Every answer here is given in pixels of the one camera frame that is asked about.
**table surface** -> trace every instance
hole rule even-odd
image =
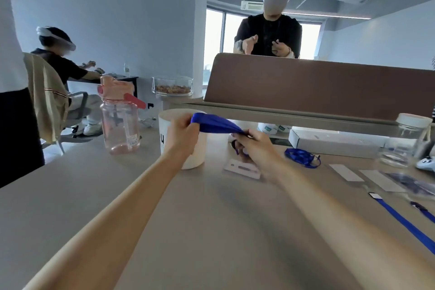
[[[142,136],[140,149],[129,155],[109,155],[102,137],[77,145],[0,190],[2,288],[21,289],[157,159],[158,131],[147,129]],[[170,183],[116,289],[361,289],[284,192],[223,170],[235,157],[227,135],[209,135],[205,163],[181,171]],[[322,155],[317,169],[301,167],[325,192],[435,267],[435,257],[411,233],[330,163],[353,170],[397,169],[332,155]],[[406,172],[433,181],[416,169]],[[435,234],[434,225],[404,199],[370,185],[423,232]],[[435,202],[422,203],[435,211]]]

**hand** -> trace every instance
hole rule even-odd
[[[82,63],[83,69],[89,69],[91,67],[95,67],[97,64],[95,61],[89,61],[88,63]]]
[[[180,154],[183,163],[193,153],[198,141],[199,124],[191,123],[192,114],[185,114],[171,122],[167,129],[164,154]]]
[[[96,73],[99,73],[100,75],[106,73],[106,72],[105,72],[103,69],[101,69],[101,68],[96,68],[96,69],[95,69],[95,72],[96,72]]]
[[[277,39],[272,42],[272,53],[280,58],[285,58],[291,53],[291,48]]]
[[[245,131],[249,136],[233,134],[233,137],[237,140],[235,147],[242,152],[245,147],[249,158],[257,164],[261,171],[273,172],[276,163],[284,161],[284,158],[276,151],[269,136],[263,132],[249,129]],[[244,162],[246,161],[246,156],[241,154]]]
[[[250,55],[254,45],[258,42],[258,34],[242,41],[242,49],[245,54]]]

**lanyard clip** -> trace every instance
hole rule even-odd
[[[427,211],[427,208],[425,208],[423,205],[417,202],[409,202],[413,207],[415,207],[417,210],[420,211]]]

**game controller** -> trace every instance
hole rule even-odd
[[[435,172],[435,157],[423,158],[421,161],[417,162],[416,168]]]

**white paper strip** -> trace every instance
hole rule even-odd
[[[329,164],[329,166],[331,166],[335,170],[335,172],[337,172],[340,176],[345,178],[347,181],[362,181],[362,182],[364,182],[364,180],[361,179],[360,176],[356,175],[354,172],[349,170],[343,164]]]
[[[405,193],[406,190],[400,187],[397,183],[395,183],[390,178],[387,178],[378,170],[359,170],[362,174],[364,174],[367,178],[377,184],[386,192],[397,192],[397,193]]]

